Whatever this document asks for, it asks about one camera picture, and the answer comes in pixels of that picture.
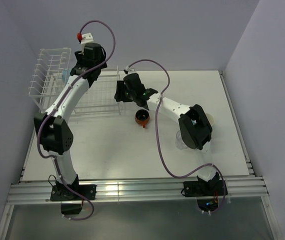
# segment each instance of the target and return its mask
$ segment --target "red connector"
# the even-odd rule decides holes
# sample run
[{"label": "red connector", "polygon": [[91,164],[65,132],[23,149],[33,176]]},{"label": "red connector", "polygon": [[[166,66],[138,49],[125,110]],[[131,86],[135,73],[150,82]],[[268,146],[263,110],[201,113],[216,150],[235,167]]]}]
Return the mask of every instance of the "red connector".
[{"label": "red connector", "polygon": [[79,43],[81,43],[81,41],[83,40],[83,36],[80,32],[77,33],[77,39],[78,39]]}]

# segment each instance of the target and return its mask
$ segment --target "wire basket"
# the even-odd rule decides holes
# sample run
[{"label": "wire basket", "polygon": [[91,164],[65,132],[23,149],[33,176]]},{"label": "wire basket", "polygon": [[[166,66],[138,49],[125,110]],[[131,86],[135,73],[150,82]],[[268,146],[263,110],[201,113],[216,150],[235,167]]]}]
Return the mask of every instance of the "wire basket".
[{"label": "wire basket", "polygon": [[[40,51],[29,88],[29,96],[43,113],[54,103],[68,81],[70,56],[70,48],[41,49]],[[71,116],[120,115],[119,104],[114,99],[119,79],[118,67],[103,69],[97,81],[81,97]]]}]

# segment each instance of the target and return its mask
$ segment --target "white wire rack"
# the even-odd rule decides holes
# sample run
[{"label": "white wire rack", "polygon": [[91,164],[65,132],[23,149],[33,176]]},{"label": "white wire rack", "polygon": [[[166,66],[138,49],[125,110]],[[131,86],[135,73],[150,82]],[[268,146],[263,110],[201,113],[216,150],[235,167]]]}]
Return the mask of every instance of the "white wire rack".
[{"label": "white wire rack", "polygon": [[[41,112],[45,112],[64,89],[70,72],[70,56],[70,48],[40,50],[29,96]],[[79,100],[72,116],[106,113],[119,115],[119,104],[114,99],[119,79],[118,67],[103,69],[98,80]]]}]

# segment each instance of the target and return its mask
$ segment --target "wall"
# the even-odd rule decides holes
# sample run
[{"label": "wall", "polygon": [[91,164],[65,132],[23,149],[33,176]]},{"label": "wall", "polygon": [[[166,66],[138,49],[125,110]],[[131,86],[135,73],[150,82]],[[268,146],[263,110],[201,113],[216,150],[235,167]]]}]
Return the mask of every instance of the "wall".
[{"label": "wall", "polygon": [[285,0],[260,0],[224,76],[285,235]]},{"label": "wall", "polygon": [[0,1],[0,219],[33,130],[36,105],[27,93],[35,63],[36,56]]},{"label": "wall", "polygon": [[[169,70],[225,69],[259,0],[10,0],[3,1],[35,53],[39,49],[79,49],[81,26],[106,22],[116,36],[110,66],[150,58]],[[85,32],[106,51],[111,36],[92,24]],[[140,69],[158,69],[150,63]]]}]

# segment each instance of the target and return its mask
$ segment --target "brown mug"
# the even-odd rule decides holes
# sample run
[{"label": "brown mug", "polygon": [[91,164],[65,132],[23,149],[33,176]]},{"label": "brown mug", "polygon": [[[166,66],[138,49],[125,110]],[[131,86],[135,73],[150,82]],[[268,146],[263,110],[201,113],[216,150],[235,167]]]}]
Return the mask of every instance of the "brown mug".
[{"label": "brown mug", "polygon": [[134,120],[136,121],[136,123],[145,128],[150,120],[149,112],[145,109],[138,110],[134,116]]}]

